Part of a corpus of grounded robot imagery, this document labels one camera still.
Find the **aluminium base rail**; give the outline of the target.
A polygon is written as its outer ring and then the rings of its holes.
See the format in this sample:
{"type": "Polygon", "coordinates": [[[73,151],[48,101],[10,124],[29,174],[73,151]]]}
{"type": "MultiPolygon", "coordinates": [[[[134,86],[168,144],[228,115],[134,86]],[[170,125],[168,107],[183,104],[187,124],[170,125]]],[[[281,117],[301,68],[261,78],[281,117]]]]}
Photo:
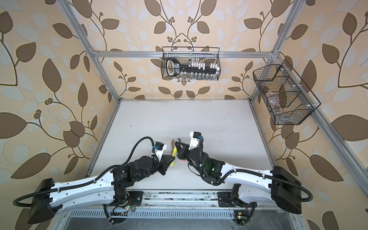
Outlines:
{"type": "Polygon", "coordinates": [[[205,191],[129,191],[133,200],[126,208],[107,207],[108,215],[122,219],[245,219],[252,211],[285,214],[296,221],[298,215],[279,208],[270,197],[255,188],[205,191]]]}

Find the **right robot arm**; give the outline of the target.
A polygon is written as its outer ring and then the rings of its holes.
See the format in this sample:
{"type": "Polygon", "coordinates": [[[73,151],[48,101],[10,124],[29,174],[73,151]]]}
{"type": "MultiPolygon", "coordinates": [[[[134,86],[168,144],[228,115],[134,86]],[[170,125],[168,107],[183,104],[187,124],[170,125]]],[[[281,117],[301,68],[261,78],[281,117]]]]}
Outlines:
{"type": "Polygon", "coordinates": [[[175,142],[177,157],[187,161],[205,183],[212,186],[232,184],[229,203],[233,206],[271,202],[280,209],[301,214],[301,204],[313,200],[312,193],[301,182],[280,166],[272,170],[251,170],[210,158],[203,144],[175,142]]]}

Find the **black socket rail tool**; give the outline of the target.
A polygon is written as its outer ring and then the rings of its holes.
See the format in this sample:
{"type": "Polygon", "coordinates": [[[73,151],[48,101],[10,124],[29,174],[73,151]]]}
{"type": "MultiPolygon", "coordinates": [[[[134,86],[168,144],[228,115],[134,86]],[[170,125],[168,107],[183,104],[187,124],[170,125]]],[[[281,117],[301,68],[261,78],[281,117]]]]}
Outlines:
{"type": "Polygon", "coordinates": [[[179,61],[177,58],[169,57],[163,62],[163,69],[168,76],[171,77],[215,77],[221,73],[221,68],[218,63],[210,63],[196,61],[189,58],[179,61]]]}

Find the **yellow highlighter marker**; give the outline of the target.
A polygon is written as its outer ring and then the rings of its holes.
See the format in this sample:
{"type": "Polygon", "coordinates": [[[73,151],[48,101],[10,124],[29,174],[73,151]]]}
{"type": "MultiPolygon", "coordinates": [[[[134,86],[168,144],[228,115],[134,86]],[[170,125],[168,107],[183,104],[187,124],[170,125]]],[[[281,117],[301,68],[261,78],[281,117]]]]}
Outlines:
{"type": "Polygon", "coordinates": [[[175,158],[176,157],[176,154],[177,154],[177,148],[174,147],[173,150],[172,150],[172,156],[175,158]]]}

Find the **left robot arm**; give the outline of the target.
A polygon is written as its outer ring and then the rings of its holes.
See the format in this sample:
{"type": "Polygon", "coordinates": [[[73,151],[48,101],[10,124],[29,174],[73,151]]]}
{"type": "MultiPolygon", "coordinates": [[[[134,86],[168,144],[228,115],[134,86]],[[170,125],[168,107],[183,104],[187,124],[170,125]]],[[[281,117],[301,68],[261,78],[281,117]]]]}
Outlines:
{"type": "Polygon", "coordinates": [[[129,211],[142,203],[143,192],[129,192],[127,188],[155,173],[165,175],[175,160],[174,156],[164,154],[165,144],[154,142],[151,137],[143,137],[139,142],[144,140],[151,143],[150,156],[132,161],[137,148],[134,145],[123,164],[109,166],[97,176],[71,182],[56,183],[51,178],[45,179],[35,192],[16,198],[12,204],[30,209],[28,224],[46,222],[58,212],[93,205],[102,205],[108,221],[115,224],[114,217],[119,216],[117,208],[129,211]]]}

